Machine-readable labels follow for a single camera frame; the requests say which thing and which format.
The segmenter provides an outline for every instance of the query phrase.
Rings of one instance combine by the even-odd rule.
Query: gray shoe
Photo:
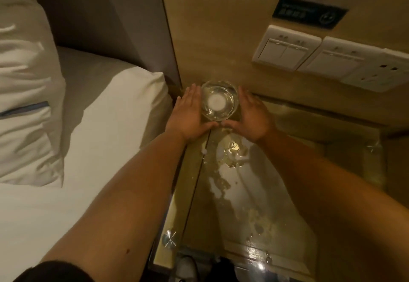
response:
[[[195,260],[190,256],[183,256],[176,264],[174,282],[198,282],[198,278]]]

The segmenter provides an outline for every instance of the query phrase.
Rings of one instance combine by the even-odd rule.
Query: person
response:
[[[314,232],[349,244],[371,281],[408,281],[409,210],[278,131],[265,105],[242,87],[239,100],[241,121],[221,125],[260,146]],[[201,89],[188,87],[165,132],[130,159],[40,264],[16,281],[137,281],[184,147],[218,126],[201,123]]]

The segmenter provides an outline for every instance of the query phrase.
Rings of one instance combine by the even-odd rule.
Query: white bed sheet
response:
[[[164,130],[171,112],[163,74],[58,50],[67,85],[63,187],[0,184],[0,281],[36,265],[119,168]]]

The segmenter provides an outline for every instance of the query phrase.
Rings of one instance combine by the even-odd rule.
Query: headboard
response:
[[[162,0],[38,0],[58,45],[118,58],[180,85]]]

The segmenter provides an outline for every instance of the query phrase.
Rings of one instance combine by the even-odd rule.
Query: white wall socket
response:
[[[381,52],[379,47],[327,36],[298,71],[340,80]]]
[[[382,93],[409,82],[409,55],[384,49],[377,57],[343,78],[341,82]]]
[[[253,56],[253,62],[296,70],[320,46],[322,39],[270,25]]]

